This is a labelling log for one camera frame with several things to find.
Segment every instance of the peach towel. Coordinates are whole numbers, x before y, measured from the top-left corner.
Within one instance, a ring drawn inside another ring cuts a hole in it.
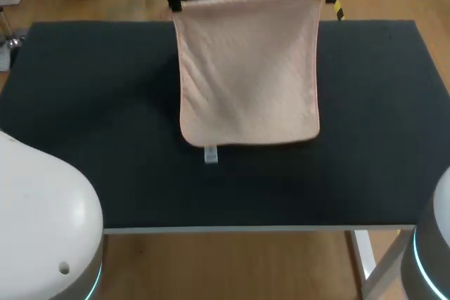
[[[174,14],[180,125],[192,145],[274,144],[319,132],[323,0],[197,0]]]

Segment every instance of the table leg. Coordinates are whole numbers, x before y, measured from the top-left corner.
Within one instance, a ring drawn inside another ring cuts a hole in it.
[[[362,281],[362,296],[363,300],[378,300],[378,298],[386,291],[386,289],[392,284],[392,282],[400,275],[400,263],[412,235],[412,230],[403,230],[397,236],[396,240],[392,243],[386,254],[381,259],[380,263],[375,266],[375,260],[368,259],[367,256],[367,240],[370,245],[370,240],[366,234],[357,232],[367,231],[354,231],[352,238],[354,241],[355,254],[359,263],[361,281]]]

